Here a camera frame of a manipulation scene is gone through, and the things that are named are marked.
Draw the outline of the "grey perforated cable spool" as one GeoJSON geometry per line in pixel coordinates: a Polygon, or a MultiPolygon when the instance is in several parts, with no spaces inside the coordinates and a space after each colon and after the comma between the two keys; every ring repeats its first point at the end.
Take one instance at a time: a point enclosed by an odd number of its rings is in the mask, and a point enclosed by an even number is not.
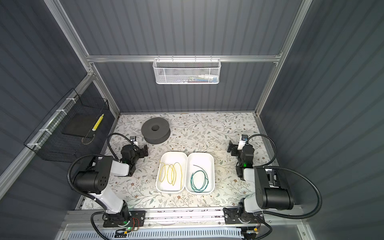
{"type": "Polygon", "coordinates": [[[171,135],[169,122],[164,118],[147,120],[141,128],[145,141],[152,145],[164,143],[171,135]]]}

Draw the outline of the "white tray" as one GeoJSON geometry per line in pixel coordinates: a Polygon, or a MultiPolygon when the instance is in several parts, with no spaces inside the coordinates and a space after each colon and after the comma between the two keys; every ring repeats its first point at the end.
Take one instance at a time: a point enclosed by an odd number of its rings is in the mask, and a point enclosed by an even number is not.
{"type": "Polygon", "coordinates": [[[162,155],[156,179],[161,193],[178,194],[186,185],[188,156],[183,152],[167,152],[162,155]]]}
{"type": "Polygon", "coordinates": [[[214,189],[214,157],[209,153],[191,153],[187,161],[186,190],[195,195],[208,195],[214,189]]]}

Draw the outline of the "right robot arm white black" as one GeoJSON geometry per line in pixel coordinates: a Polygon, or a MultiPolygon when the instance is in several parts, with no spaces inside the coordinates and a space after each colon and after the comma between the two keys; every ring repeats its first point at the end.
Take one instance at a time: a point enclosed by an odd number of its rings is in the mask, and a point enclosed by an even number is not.
{"type": "Polygon", "coordinates": [[[303,220],[315,216],[321,210],[323,205],[321,192],[309,178],[295,170],[272,165],[277,158],[277,147],[269,136],[263,134],[242,135],[238,144],[229,143],[227,152],[237,158],[236,173],[240,180],[255,185],[255,193],[241,199],[236,208],[223,208],[227,225],[255,225],[255,230],[243,228],[243,235],[246,238],[262,238],[258,233],[262,225],[268,229],[264,234],[265,236],[273,231],[273,228],[265,221],[265,215],[290,220],[303,220]],[[253,165],[255,149],[250,144],[250,140],[256,137],[269,140],[274,150],[271,160],[259,166],[253,165]],[[301,215],[286,213],[287,210],[292,210],[295,206],[295,200],[286,177],[287,173],[303,179],[314,190],[317,203],[310,212],[301,215]]]}

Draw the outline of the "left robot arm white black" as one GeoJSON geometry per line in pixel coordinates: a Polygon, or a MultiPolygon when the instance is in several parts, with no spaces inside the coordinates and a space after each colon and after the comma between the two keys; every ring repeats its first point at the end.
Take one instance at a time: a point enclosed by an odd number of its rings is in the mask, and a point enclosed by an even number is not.
{"type": "Polygon", "coordinates": [[[107,136],[107,146],[111,151],[110,156],[101,154],[88,154],[74,160],[67,172],[67,181],[72,190],[91,199],[103,208],[91,216],[91,224],[98,232],[94,217],[101,215],[104,228],[120,227],[128,232],[136,231],[144,225],[145,211],[130,211],[126,201],[118,197],[109,187],[109,178],[132,177],[139,159],[149,155],[148,146],[140,148],[137,137],[128,138],[120,133],[107,136]],[[129,142],[121,149],[122,158],[112,149],[110,139],[120,136],[129,142]]]}

